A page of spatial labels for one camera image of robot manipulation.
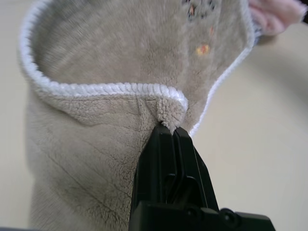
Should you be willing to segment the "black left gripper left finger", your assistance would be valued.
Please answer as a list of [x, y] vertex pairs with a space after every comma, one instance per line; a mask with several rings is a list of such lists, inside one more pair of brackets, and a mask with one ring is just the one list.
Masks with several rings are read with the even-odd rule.
[[176, 174], [173, 136], [168, 128], [158, 124], [138, 159], [131, 209], [136, 209], [141, 201], [166, 204]]

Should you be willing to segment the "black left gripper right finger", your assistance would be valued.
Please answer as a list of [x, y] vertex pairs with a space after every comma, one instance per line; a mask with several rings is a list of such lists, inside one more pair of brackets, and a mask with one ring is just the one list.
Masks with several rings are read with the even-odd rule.
[[177, 128], [173, 134], [177, 163], [173, 203], [218, 209], [208, 169], [188, 132]]

